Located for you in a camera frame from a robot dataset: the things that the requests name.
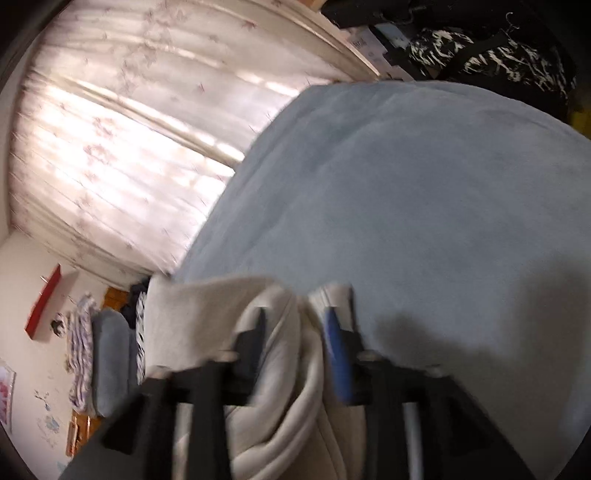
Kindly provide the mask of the grey-blue pillow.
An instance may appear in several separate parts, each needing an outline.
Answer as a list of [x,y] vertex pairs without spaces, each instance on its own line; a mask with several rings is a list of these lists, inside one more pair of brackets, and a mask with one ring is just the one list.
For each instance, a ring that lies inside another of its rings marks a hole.
[[92,399],[98,417],[109,417],[137,385],[136,335],[123,315],[105,308],[92,317]]

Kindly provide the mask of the light grey hoodie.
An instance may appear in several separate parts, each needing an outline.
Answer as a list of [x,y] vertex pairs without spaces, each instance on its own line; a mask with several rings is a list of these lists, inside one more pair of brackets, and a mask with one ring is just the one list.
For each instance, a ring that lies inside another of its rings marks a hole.
[[328,284],[298,296],[269,277],[180,284],[151,278],[143,310],[145,368],[181,371],[235,344],[259,315],[266,340],[245,406],[225,409],[235,479],[359,479],[366,451],[362,407],[335,395],[325,316],[353,325],[353,289]]

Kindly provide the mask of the red wall shelf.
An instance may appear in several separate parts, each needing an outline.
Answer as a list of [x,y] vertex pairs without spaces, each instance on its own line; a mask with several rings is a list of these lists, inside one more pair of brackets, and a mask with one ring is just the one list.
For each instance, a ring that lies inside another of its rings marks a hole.
[[41,317],[45,307],[49,303],[54,291],[59,285],[62,278],[61,265],[57,264],[53,269],[51,275],[44,279],[44,287],[41,290],[35,304],[33,305],[29,317],[27,319],[24,331],[27,336],[33,340],[36,330],[41,321]]

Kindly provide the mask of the grey-blue bed blanket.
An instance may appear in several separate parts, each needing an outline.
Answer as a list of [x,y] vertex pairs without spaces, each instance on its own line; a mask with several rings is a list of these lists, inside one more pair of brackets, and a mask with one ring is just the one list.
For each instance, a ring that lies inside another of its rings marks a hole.
[[256,139],[175,279],[349,283],[366,344],[439,365],[540,479],[590,425],[590,142],[490,91],[304,91]]

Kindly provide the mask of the black and white patterned garment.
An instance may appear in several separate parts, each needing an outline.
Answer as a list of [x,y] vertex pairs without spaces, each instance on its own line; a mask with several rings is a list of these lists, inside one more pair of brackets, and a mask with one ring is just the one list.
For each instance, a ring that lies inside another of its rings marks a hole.
[[527,43],[504,31],[477,39],[453,30],[425,29],[408,43],[407,53],[439,81],[477,86],[540,110],[567,108],[576,85],[556,48]]

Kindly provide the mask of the white floral curtain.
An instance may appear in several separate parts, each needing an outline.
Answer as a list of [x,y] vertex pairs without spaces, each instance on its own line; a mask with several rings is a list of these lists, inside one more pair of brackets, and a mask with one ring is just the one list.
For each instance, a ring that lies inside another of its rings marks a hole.
[[25,68],[11,223],[113,285],[172,271],[287,104],[378,76],[297,1],[73,1]]

